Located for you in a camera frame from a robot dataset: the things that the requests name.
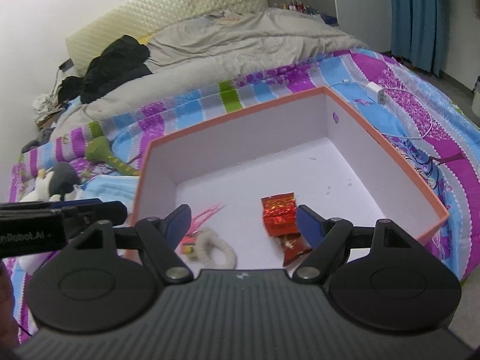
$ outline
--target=quilted mattress pad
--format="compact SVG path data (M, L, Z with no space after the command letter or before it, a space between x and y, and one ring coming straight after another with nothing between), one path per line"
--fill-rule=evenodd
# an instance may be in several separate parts
M92 59L122 35L140 39L170 24L217 10L246 13L267 6L267 0L131 0L69 36L66 45L83 75Z

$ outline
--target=black jacket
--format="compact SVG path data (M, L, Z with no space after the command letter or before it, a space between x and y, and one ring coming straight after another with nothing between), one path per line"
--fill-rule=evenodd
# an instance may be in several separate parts
M143 63L149 56L147 46L139 44L129 35L123 35L90 62L85 77L69 76L62 81L58 102L80 95L80 101L89 104L127 81L152 74Z

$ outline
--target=metal screw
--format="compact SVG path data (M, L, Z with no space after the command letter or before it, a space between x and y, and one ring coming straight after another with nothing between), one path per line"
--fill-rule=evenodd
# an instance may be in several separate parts
M297 270L297 276L305 280L315 279L320 276L320 271L312 266L304 266Z
M178 280L186 278L190 274L190 271L183 266L174 266L173 268L167 269L165 273L168 278Z

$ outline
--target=red foil package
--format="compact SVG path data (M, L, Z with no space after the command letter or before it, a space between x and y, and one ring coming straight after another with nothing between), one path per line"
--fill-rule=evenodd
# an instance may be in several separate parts
M297 258L311 252L311 247L303 241L300 233L281 235L278 237L283 249L283 266L289 266Z
M270 237L299 232L295 223L297 204L293 193L263 198L262 204L263 224Z
M263 224L270 237L280 241L284 252L283 266L288 266L300 256L311 252L297 229L295 215L297 204L293 193L262 199Z

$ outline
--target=green plush toy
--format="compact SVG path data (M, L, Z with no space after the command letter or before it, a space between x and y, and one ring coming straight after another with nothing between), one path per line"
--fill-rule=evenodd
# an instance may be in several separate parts
M93 163L104 162L122 176L139 176L140 172L115 157L106 137L97 137L87 144L85 158Z

